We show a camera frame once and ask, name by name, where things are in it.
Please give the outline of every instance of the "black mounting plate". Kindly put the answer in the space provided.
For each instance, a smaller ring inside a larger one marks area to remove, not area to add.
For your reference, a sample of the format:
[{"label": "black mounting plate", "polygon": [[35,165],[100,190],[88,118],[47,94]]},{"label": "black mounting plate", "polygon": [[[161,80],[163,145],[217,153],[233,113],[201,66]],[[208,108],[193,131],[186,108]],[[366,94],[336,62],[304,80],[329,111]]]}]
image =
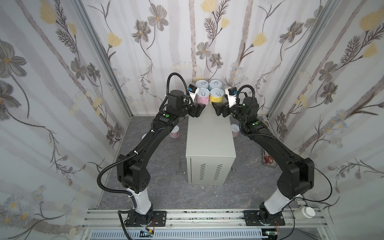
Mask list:
[{"label": "black mounting plate", "polygon": [[[155,227],[165,227],[167,220],[167,212],[153,211],[153,218],[155,219]],[[136,222],[136,212],[134,209],[128,212],[127,220],[124,221],[124,224],[126,227],[142,227],[141,224]]]},{"label": "black mounting plate", "polygon": [[[245,210],[244,211],[244,220],[247,226],[265,226],[259,221],[259,215],[257,215],[258,210]],[[280,225],[284,226],[285,221],[283,218],[283,214],[279,213],[275,218],[275,221]],[[276,223],[271,223],[268,226],[276,226]]]}]

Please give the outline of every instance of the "floral wallpaper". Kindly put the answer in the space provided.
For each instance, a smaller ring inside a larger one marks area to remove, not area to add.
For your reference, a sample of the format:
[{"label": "floral wallpaper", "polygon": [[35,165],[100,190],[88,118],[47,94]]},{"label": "floral wallpaper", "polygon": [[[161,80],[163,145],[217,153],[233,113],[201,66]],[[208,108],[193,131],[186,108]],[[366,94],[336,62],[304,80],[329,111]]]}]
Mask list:
[{"label": "floral wallpaper", "polygon": [[2,238],[81,238],[129,121],[101,66],[70,2],[0,6]]},{"label": "floral wallpaper", "polygon": [[[331,197],[312,204],[340,240],[382,239],[383,50],[384,4],[341,1],[270,118],[275,134],[330,179]],[[306,197],[324,199],[329,184],[315,178]]]},{"label": "floral wallpaper", "polygon": [[[166,79],[251,84],[266,114],[326,1],[83,0],[134,114],[154,115]],[[178,80],[171,88],[183,90]]]}]

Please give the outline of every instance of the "gray marble floor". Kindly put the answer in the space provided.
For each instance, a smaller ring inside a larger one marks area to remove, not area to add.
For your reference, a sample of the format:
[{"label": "gray marble floor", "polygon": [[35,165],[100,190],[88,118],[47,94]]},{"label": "gray marble floor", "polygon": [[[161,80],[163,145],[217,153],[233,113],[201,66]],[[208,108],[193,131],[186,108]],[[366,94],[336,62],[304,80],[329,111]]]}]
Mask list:
[{"label": "gray marble floor", "polygon": [[[127,154],[150,128],[153,117],[133,117],[122,142],[121,154]],[[176,175],[179,158],[187,170],[185,147],[188,117],[179,123],[180,137],[167,136],[151,157],[147,169],[151,174],[148,194],[155,209],[220,209],[258,208],[276,189],[280,168],[262,165],[262,149],[249,138],[239,134],[234,138],[236,159],[223,186],[188,185],[186,174]],[[123,189],[113,169],[107,187]],[[129,209],[131,200],[124,194],[104,192],[99,209]]]}]

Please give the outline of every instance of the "cabinet top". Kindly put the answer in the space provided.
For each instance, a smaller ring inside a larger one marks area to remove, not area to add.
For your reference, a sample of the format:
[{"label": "cabinet top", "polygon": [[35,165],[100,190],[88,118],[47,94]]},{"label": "cabinet top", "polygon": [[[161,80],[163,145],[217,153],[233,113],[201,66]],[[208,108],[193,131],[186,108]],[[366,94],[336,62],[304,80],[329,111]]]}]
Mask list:
[{"label": "cabinet top", "polygon": [[208,103],[198,118],[188,118],[186,156],[236,157],[229,116],[217,116]]}]

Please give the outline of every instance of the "yellow can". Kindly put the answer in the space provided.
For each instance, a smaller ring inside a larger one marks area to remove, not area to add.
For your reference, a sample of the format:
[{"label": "yellow can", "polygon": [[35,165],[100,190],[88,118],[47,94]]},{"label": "yellow can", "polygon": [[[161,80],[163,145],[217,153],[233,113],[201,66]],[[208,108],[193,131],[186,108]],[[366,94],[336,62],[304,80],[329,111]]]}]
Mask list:
[{"label": "yellow can", "polygon": [[224,91],[220,88],[214,88],[210,91],[209,100],[213,103],[222,103],[224,97]]}]

